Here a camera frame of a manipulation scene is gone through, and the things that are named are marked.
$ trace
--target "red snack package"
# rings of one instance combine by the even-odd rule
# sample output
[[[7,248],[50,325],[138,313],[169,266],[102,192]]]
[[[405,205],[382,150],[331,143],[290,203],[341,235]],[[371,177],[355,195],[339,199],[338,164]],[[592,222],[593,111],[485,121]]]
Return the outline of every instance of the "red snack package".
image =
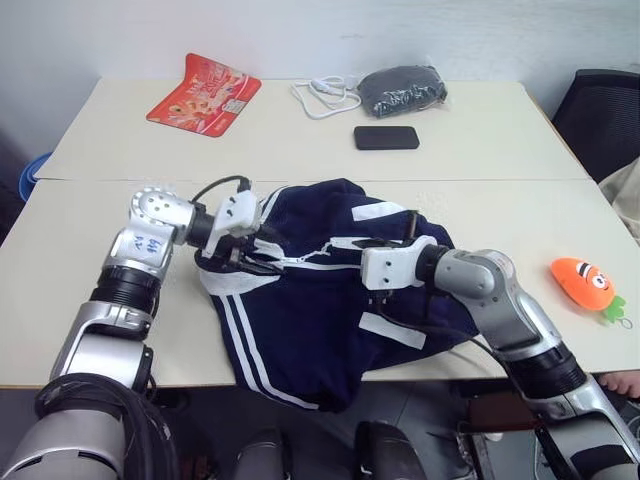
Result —
[[[190,53],[184,80],[147,120],[219,137],[261,85],[257,78]]]

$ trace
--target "white table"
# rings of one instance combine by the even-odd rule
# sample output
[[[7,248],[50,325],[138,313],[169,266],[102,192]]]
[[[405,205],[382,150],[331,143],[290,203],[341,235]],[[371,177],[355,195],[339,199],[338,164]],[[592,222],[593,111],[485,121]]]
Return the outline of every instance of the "white table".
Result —
[[[282,182],[257,182],[264,195]],[[95,285],[131,195],[144,182],[42,181],[0,248],[0,385],[47,382],[80,303]],[[590,180],[360,182],[371,196],[419,208],[466,249],[508,254],[522,285],[545,308],[582,366],[590,371],[640,368],[640,250]],[[200,184],[175,182],[191,197]],[[221,190],[207,197],[213,207]],[[604,269],[628,302],[633,330],[607,326],[574,306],[548,270],[559,256]],[[193,250],[176,250],[148,344],[160,385],[234,382]],[[367,380],[502,376],[472,344],[365,375]]]
[[[38,176],[73,180],[256,181],[557,180],[588,178],[516,82],[450,82],[450,103],[384,120],[362,109],[310,120],[289,81],[265,81],[220,138],[152,123],[145,115],[179,82],[97,84]],[[357,125],[410,125],[416,151],[355,149]]]

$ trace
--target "navy blue clothing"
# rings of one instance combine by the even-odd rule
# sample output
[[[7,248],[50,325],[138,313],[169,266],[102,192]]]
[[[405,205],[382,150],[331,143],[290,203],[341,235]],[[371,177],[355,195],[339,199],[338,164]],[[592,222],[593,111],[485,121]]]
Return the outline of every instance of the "navy blue clothing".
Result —
[[[365,371],[460,343],[456,335],[429,334],[423,346],[407,346],[360,327],[365,312],[375,309],[373,292],[360,279],[362,251],[350,240],[402,240],[408,218],[406,209],[367,197],[344,179],[287,187],[263,203],[263,223],[283,240],[251,239],[247,245],[249,257],[276,263],[284,275],[218,273],[197,254],[238,384],[299,407],[340,411],[357,394]],[[420,235],[453,247],[445,229],[422,216]],[[424,286],[396,290],[385,311],[403,323],[478,333],[461,304],[430,297]]]

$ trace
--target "black smartphone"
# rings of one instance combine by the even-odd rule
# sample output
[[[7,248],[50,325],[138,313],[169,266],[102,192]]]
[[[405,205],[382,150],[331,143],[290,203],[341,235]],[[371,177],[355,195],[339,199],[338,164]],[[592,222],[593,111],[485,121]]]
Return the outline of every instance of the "black smartphone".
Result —
[[[353,136],[358,150],[413,150],[420,145],[413,127],[356,127]]]

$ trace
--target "blue bucket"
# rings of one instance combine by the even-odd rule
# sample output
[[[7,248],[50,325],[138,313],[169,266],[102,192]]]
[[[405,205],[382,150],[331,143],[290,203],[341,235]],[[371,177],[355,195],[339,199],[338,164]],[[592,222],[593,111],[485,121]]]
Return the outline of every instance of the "blue bucket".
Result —
[[[23,201],[29,200],[29,196],[31,192],[33,192],[33,187],[36,186],[37,178],[34,177],[35,173],[38,169],[44,165],[53,152],[45,153],[44,155],[39,156],[35,160],[29,162],[29,165],[24,167],[22,173],[20,174],[20,180],[18,181],[18,193],[20,193],[20,198]]]

